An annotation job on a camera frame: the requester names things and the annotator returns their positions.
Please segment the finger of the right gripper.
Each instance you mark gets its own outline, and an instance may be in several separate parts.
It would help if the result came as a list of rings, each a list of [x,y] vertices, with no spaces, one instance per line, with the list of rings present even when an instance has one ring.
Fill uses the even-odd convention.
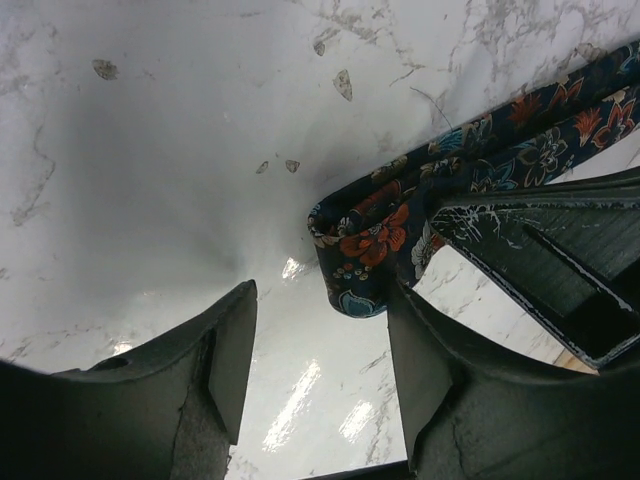
[[[432,230],[596,370],[639,359],[639,170],[465,194]]]

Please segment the floral navy necktie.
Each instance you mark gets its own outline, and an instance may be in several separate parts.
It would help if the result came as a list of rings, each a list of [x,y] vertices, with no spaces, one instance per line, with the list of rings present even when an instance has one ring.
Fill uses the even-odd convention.
[[[384,312],[385,285],[418,283],[443,239],[442,199],[543,186],[639,127],[639,45],[630,42],[377,168],[308,217],[330,305]]]

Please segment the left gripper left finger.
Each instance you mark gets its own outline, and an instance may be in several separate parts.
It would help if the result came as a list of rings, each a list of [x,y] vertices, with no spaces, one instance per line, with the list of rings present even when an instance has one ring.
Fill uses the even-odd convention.
[[[5,479],[222,479],[257,321],[245,281],[196,317],[87,369],[1,365]]]

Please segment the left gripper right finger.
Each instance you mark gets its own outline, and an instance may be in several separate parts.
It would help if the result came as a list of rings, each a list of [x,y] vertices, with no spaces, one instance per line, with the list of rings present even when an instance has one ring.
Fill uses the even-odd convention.
[[[507,349],[388,290],[408,466],[418,479],[635,479],[639,365],[600,374]]]

